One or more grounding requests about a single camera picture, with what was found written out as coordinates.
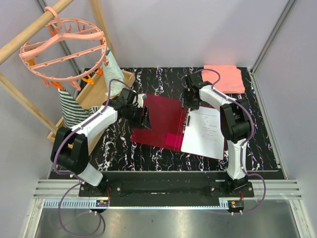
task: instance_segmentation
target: white wall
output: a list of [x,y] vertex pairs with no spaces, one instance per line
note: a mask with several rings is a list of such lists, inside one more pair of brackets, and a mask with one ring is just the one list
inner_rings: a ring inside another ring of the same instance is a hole
[[317,234],[317,1],[297,1],[256,72],[287,174]]
[[[41,15],[34,1],[2,1],[0,7],[0,48]],[[30,42],[47,39],[48,31]],[[48,56],[36,60],[45,60]],[[61,57],[56,47],[49,57]],[[41,80],[23,65],[18,52],[0,65],[2,72],[53,122],[61,117],[58,93],[47,89]],[[48,71],[56,76],[73,73],[66,63]],[[0,87],[0,230],[3,238],[20,237],[26,212],[38,179],[50,168],[52,143],[46,139],[49,130]]]
[[[121,67],[251,67],[287,0],[101,2]],[[60,16],[95,22],[87,0],[74,1]]]

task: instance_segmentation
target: green striped towel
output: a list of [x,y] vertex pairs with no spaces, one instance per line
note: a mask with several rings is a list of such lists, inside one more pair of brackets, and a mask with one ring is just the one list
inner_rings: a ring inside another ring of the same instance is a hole
[[71,128],[75,126],[92,114],[94,114],[100,107],[95,106],[90,109],[83,109],[81,105],[74,99],[71,94],[65,90],[58,90],[61,110],[63,112],[65,126]]

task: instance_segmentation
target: document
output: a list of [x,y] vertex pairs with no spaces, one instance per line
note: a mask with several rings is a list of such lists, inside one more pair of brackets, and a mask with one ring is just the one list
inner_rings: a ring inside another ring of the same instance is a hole
[[187,117],[182,152],[223,160],[224,137],[220,129],[220,112],[199,107]]

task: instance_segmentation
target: wooden rod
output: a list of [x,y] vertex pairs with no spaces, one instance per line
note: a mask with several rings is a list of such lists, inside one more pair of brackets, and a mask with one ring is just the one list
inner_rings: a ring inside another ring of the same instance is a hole
[[[60,13],[73,1],[74,0],[59,0],[59,2],[53,6],[53,9],[57,13]],[[20,34],[14,37],[9,43],[3,46],[0,50],[0,65],[53,19],[54,16],[50,11],[45,12],[31,25],[25,28]]]
[[0,85],[22,106],[30,111],[48,129],[56,134],[58,128],[53,124],[27,97],[25,97],[2,73],[0,73]]
[[111,49],[111,52],[115,58],[114,48],[112,46],[110,34],[108,32],[107,23],[106,23],[103,9],[101,7],[100,0],[89,0],[89,3],[90,3],[91,10],[93,11],[95,20],[96,20],[96,24],[97,24],[98,28],[104,32],[104,35],[105,35],[106,40],[107,40],[107,46]]

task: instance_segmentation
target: reflective floor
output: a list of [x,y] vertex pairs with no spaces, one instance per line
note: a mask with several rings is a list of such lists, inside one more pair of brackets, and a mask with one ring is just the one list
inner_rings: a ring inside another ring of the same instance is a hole
[[[246,209],[256,205],[246,201]],[[78,235],[91,233],[98,225],[93,214],[74,220],[82,209],[63,209],[66,227]],[[230,216],[225,211],[205,210],[107,210],[103,225],[92,237],[100,238],[299,238],[290,205],[286,201],[265,201],[255,212]],[[44,209],[38,238],[70,238],[60,228],[57,209]]]

